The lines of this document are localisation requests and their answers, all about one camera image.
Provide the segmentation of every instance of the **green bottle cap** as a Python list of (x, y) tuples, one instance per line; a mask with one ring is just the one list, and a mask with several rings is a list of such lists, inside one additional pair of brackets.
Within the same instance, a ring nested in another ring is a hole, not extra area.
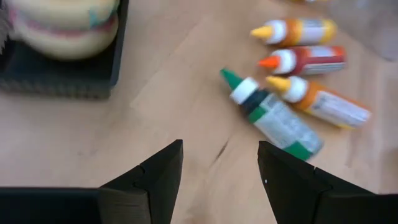
[(241, 77), (237, 76), (233, 71), (226, 68), (221, 69), (220, 73), (232, 90), (235, 90), (236, 87), (238, 87), (238, 85), (243, 82), (243, 79)]

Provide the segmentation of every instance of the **wooden table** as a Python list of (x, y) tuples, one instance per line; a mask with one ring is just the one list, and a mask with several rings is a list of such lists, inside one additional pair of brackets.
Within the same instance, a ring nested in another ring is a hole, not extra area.
[[(97, 187), (175, 139), (185, 158), (173, 223), (275, 223), (257, 166), (264, 136), (239, 113), (223, 67), (260, 81), (270, 50), (249, 36), (269, 19), (309, 16), (277, 0), (131, 0), (111, 99), (0, 95), (0, 184)], [(398, 190), (397, 64), (340, 32), (348, 68), (315, 77), (366, 103), (373, 120), (342, 131), (300, 114), (325, 139), (310, 162), (375, 192)]]

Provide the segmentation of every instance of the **orange nozzle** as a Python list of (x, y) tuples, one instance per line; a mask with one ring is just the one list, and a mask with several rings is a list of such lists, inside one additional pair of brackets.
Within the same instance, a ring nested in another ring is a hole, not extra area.
[(259, 66), (276, 69), (280, 65), (280, 57), (277, 55), (273, 55), (267, 58), (262, 59), (258, 63)]

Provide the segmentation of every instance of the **yellow bottle cap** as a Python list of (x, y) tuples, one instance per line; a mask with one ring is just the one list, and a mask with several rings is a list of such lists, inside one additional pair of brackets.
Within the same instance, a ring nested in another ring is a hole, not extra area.
[(267, 83), (272, 85), (277, 91), (281, 93), (286, 93), (290, 90), (291, 83), (288, 78), (280, 78), (280, 77), (267, 77)]
[(274, 33), (272, 26), (263, 26), (257, 29), (254, 29), (250, 32), (253, 37), (268, 39), (271, 38)]

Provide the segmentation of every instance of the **paint bottle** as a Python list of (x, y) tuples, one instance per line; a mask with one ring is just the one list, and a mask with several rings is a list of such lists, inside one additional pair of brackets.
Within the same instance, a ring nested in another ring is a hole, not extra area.
[(325, 44), (335, 33), (336, 24), (330, 19), (278, 19), (251, 31), (252, 36), (279, 47)]
[(371, 117), (371, 112), (365, 106), (340, 96), (321, 84), (295, 76), (267, 77), (267, 82), (293, 107), (341, 128), (358, 128)]
[(230, 97), (275, 146), (302, 160), (311, 158), (322, 148), (323, 141), (316, 132), (277, 95), (260, 90), (253, 78), (243, 80), (227, 69), (222, 69), (221, 74), (232, 89)]
[(313, 75), (343, 69), (345, 58), (344, 47), (292, 47), (276, 50), (258, 64), (276, 75)]

